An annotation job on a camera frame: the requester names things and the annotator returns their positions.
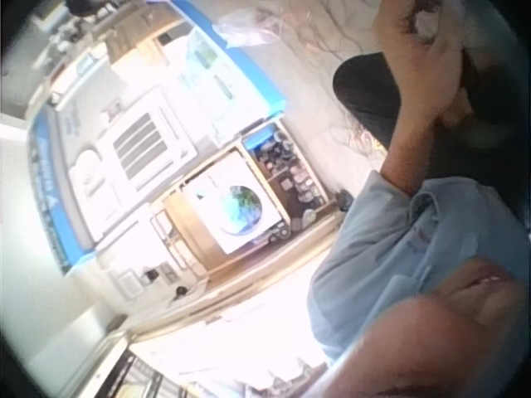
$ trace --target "plastic bag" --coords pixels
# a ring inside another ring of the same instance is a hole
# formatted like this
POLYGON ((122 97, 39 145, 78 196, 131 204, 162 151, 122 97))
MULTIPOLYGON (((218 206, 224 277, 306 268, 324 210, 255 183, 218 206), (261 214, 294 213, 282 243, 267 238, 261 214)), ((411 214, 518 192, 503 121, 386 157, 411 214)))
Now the plastic bag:
POLYGON ((280 25, 273 12, 253 7, 221 17, 212 28, 230 48, 273 43, 280 39, 280 25))

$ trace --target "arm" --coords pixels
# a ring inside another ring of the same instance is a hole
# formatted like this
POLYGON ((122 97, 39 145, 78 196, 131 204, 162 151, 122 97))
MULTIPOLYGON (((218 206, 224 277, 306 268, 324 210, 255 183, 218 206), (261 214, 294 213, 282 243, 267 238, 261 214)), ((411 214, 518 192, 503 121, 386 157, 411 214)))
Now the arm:
POLYGON ((374 27, 397 82, 402 107, 381 174, 409 196, 426 176, 433 126, 457 95, 462 67, 460 0, 444 0, 439 31, 422 41, 414 14, 435 1, 382 0, 374 27))
POLYGON ((380 174, 412 197, 424 182, 432 144, 432 123, 410 118, 407 112, 401 111, 380 174))

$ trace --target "light blue shirt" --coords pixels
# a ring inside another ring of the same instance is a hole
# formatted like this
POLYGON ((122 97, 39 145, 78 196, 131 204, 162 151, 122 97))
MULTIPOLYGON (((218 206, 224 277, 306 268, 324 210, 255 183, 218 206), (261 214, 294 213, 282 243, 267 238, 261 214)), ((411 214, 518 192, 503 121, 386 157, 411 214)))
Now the light blue shirt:
MULTIPOLYGON (((312 279, 314 336, 335 362, 383 311, 430 293, 473 256, 496 261, 529 286, 530 246, 525 229, 490 187, 462 177, 428 180, 410 198, 372 172, 312 279)), ((504 365, 493 371, 488 394, 477 396, 494 396, 525 358, 528 310, 513 346, 500 353, 504 365)))

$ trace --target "display case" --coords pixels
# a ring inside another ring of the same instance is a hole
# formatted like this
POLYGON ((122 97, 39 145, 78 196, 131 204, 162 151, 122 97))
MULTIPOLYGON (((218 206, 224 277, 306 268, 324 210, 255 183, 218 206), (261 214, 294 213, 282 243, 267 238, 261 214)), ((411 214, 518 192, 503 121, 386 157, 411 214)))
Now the display case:
POLYGON ((178 261, 199 263, 201 278, 219 284, 304 234, 334 201, 279 116, 180 178, 153 206, 178 261))

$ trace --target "white panel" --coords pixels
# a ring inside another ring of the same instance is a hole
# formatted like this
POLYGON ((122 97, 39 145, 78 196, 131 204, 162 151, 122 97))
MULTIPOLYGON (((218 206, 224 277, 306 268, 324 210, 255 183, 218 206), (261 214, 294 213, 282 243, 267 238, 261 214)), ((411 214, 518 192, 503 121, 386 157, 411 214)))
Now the white panel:
POLYGON ((58 396, 104 337, 104 325, 93 307, 33 357, 27 370, 48 396, 58 396))

